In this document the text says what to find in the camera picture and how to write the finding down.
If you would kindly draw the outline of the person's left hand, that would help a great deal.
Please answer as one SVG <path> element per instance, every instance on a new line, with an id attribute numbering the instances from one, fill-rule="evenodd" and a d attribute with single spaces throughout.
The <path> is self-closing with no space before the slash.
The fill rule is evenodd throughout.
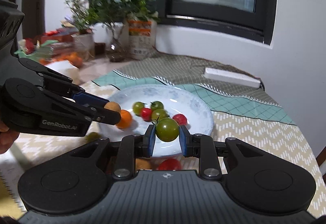
<path id="1" fill-rule="evenodd" d="M 0 154 L 3 154 L 10 149 L 20 133 L 10 129 L 2 121 L 0 122 L 0 132 Z"/>

